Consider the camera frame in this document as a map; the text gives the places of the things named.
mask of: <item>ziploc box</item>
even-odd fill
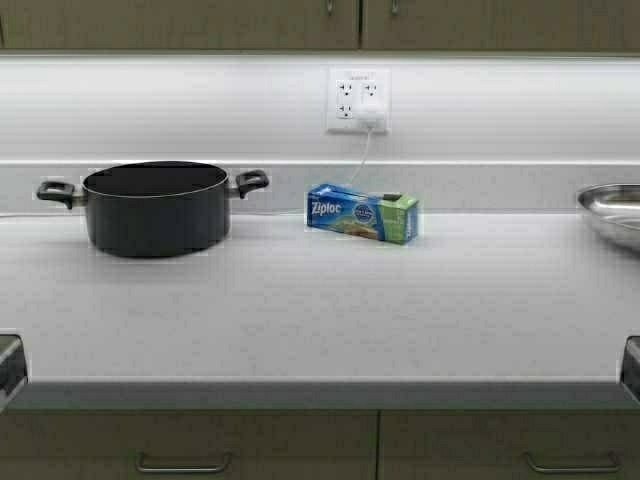
[[[310,227],[399,244],[418,235],[418,200],[407,195],[367,195],[324,183],[307,200]]]

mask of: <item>stainless steel bowl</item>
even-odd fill
[[[613,243],[640,251],[640,185],[599,185],[578,193],[584,219]]]

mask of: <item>cabinet door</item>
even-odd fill
[[[371,480],[376,440],[371,412],[9,412],[0,416],[0,477],[154,478],[136,467],[145,454],[147,468],[226,464],[227,480]],[[52,476],[40,477],[47,465]]]
[[[10,49],[344,49],[357,47],[357,3],[0,0],[0,15]]]
[[[364,0],[367,49],[640,50],[638,0]]]
[[[635,411],[386,412],[380,479],[637,479],[639,427]],[[541,474],[529,461],[565,473]]]

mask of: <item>drawer handle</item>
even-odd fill
[[[232,453],[225,453],[222,457],[222,463],[220,465],[212,465],[209,467],[152,467],[145,464],[145,460],[148,456],[145,453],[140,453],[136,460],[136,470],[138,473],[159,475],[159,474],[174,474],[174,475],[215,475],[217,473],[224,472],[233,460]]]
[[[545,467],[538,464],[529,452],[525,453],[524,456],[531,470],[542,475],[608,474],[619,472],[620,468],[622,468],[620,460],[613,452],[608,454],[611,463],[600,466]]]
[[[4,19],[2,18],[2,15],[0,14],[0,48],[4,47],[4,45],[5,45],[3,20]]]

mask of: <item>electrical outlet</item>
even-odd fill
[[[391,72],[389,70],[331,69],[327,93],[327,130],[366,132],[358,112],[382,111],[376,133],[390,131]]]
[[[353,108],[351,105],[339,104],[336,109],[336,117],[341,120],[353,118]]]
[[[378,96],[378,84],[376,82],[367,82],[362,84],[362,101],[366,102]]]
[[[353,84],[345,80],[340,80],[338,82],[338,98],[345,99],[350,96],[353,96]]]

